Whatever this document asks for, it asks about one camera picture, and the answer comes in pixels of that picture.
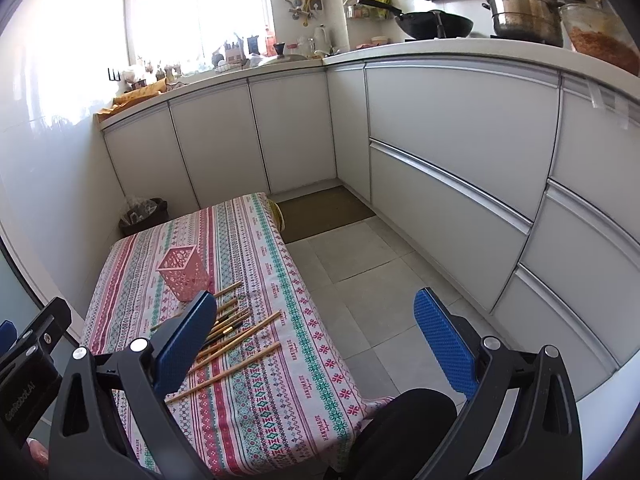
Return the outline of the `person's left hand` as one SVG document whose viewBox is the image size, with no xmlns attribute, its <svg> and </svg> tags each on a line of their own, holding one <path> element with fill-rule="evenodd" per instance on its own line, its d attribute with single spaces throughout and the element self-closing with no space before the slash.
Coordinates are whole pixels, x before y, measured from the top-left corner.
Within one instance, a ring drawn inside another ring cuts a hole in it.
<svg viewBox="0 0 640 480">
<path fill-rule="evenodd" d="M 29 454 L 35 463 L 42 468 L 47 468 L 47 466 L 49 466 L 49 452 L 47 448 L 34 438 L 28 438 L 26 444 L 29 449 Z"/>
</svg>

